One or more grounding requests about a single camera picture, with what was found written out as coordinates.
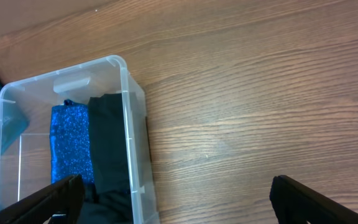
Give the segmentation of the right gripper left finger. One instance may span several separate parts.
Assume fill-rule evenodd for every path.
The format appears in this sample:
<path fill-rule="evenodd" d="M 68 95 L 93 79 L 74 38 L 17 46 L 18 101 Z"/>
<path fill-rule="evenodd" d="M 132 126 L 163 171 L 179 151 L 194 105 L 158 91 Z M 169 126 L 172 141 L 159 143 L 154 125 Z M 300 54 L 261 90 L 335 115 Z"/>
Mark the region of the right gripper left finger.
<path fill-rule="evenodd" d="M 1 210 L 0 224 L 74 224 L 84 198 L 81 175 L 70 175 Z"/>

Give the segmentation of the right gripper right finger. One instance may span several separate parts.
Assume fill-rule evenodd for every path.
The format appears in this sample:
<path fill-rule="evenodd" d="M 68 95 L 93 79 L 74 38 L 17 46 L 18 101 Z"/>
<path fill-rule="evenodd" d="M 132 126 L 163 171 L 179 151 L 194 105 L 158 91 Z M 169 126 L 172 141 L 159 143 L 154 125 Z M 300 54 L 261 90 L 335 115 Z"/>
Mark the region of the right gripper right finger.
<path fill-rule="evenodd" d="M 273 178 L 269 199 L 279 224 L 358 224 L 358 213 L 286 175 Z"/>

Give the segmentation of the black cloth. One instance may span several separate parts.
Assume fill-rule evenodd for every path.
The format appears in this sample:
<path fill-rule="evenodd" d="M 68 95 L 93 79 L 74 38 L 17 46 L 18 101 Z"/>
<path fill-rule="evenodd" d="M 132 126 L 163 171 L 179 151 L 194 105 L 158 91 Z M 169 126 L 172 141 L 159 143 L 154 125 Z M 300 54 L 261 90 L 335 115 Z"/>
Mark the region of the black cloth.
<path fill-rule="evenodd" d="M 133 223 L 129 183 L 108 184 L 100 193 L 94 184 L 85 184 L 84 187 L 85 199 L 77 223 Z"/>
<path fill-rule="evenodd" d="M 88 102 L 89 149 L 98 194 L 131 191 L 122 95 L 105 94 Z"/>

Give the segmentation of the blue glitter fabric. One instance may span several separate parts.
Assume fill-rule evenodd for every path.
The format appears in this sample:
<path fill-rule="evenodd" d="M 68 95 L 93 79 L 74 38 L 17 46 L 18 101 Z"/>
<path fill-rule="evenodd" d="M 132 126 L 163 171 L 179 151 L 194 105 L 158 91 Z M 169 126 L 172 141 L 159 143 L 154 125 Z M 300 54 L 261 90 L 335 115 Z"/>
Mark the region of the blue glitter fabric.
<path fill-rule="evenodd" d="M 65 100 L 53 106 L 50 120 L 51 182 L 69 175 L 81 175 L 85 184 L 94 183 L 90 156 L 88 107 Z"/>

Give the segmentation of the clear plastic storage bin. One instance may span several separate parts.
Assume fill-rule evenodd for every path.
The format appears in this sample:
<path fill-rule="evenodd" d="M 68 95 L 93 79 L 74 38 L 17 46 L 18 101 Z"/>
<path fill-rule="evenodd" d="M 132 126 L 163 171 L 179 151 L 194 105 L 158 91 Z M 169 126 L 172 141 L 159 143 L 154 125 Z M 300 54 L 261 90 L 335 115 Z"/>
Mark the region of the clear plastic storage bin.
<path fill-rule="evenodd" d="M 117 55 L 26 78 L 0 92 L 0 211 L 51 183 L 51 110 L 65 100 L 86 104 L 119 93 L 126 134 L 134 223 L 160 221 L 145 93 Z"/>

